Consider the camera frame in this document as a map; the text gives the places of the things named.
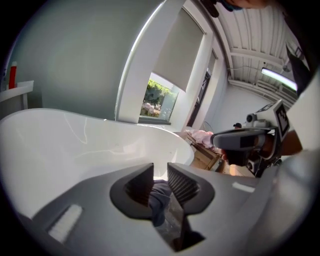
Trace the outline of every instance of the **person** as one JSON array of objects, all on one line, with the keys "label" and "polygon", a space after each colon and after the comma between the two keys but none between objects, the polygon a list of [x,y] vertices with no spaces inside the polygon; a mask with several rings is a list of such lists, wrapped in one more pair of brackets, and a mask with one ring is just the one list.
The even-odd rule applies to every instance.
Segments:
[{"label": "person", "polygon": [[233,127],[234,127],[235,130],[236,130],[236,129],[241,129],[241,128],[242,128],[242,125],[241,125],[241,123],[236,122],[236,123],[233,125]]},{"label": "person", "polygon": [[320,47],[317,33],[311,24],[317,24],[318,13],[316,8],[309,4],[294,4],[291,0],[210,0],[212,4],[221,3],[229,12],[242,9],[263,9],[267,6],[275,6],[282,10],[284,21],[299,42],[308,67],[288,51],[288,57],[292,66],[292,73],[297,84],[297,95],[299,96],[308,86],[312,75],[316,72],[320,63]]}]

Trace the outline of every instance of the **green foliage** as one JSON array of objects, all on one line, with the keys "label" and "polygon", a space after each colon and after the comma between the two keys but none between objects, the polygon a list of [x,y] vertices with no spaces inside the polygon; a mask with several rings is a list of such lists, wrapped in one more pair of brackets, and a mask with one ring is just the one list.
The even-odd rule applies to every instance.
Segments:
[{"label": "green foliage", "polygon": [[[150,103],[155,107],[160,106],[162,118],[168,119],[170,118],[177,96],[178,93],[172,92],[169,88],[162,86],[156,81],[150,79],[146,88],[143,103]],[[140,115],[149,117],[159,117],[159,113],[157,111],[151,114],[149,111],[143,108],[141,108]]]},{"label": "green foliage", "polygon": [[148,86],[146,87],[147,90],[156,90],[160,91],[162,96],[165,96],[167,94],[171,96],[175,96],[176,93],[171,92],[171,90],[165,86],[162,86],[161,84],[157,83],[156,81],[149,80]]}]

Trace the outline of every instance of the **white bathtub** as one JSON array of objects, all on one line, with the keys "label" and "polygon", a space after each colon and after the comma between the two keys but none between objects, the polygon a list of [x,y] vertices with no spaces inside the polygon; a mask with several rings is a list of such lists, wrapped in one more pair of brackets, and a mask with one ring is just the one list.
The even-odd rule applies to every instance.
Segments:
[{"label": "white bathtub", "polygon": [[16,210],[32,218],[43,206],[85,179],[154,163],[194,158],[182,138],[163,129],[87,117],[55,109],[29,109],[0,122],[2,181]]}]

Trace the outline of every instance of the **cap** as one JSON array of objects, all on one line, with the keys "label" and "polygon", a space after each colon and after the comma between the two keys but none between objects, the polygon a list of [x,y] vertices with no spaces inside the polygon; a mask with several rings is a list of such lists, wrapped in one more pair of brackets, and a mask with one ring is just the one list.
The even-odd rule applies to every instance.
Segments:
[{"label": "cap", "polygon": [[242,128],[242,125],[241,125],[241,123],[237,122],[237,123],[235,123],[235,124],[233,125],[233,127]]},{"label": "cap", "polygon": [[242,10],[241,7],[228,3],[226,0],[217,0],[220,2],[224,8],[226,8],[229,12]]},{"label": "cap", "polygon": [[204,7],[207,9],[207,11],[210,13],[210,15],[213,18],[219,17],[219,12],[217,8],[215,7],[215,4],[217,2],[221,3],[225,9],[227,9],[229,12],[232,12],[234,10],[241,10],[242,8],[233,4],[228,3],[226,0],[200,0]]}]

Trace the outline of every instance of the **cloth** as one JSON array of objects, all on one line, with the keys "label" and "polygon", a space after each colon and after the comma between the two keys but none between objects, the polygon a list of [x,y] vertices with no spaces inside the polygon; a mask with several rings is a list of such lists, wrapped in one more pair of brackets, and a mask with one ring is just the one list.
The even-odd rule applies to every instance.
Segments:
[{"label": "cloth", "polygon": [[294,81],[296,83],[297,91],[296,94],[298,97],[304,90],[307,88],[312,75],[309,69],[305,66],[301,59],[294,56],[289,48],[286,46],[286,53],[289,57],[291,66],[292,66],[292,73],[294,77]]},{"label": "cloth", "polygon": [[211,131],[204,131],[204,130],[192,130],[191,137],[194,138],[196,143],[203,144],[206,149],[210,149],[213,147],[211,144],[211,136],[214,133]]},{"label": "cloth", "polygon": [[292,0],[277,0],[283,7],[284,20],[299,42],[311,76],[318,70],[320,63],[319,8],[309,1],[305,4]]},{"label": "cloth", "polygon": [[172,191],[165,180],[155,180],[149,195],[149,207],[152,209],[152,224],[155,227],[165,222],[165,209],[170,202]]}]

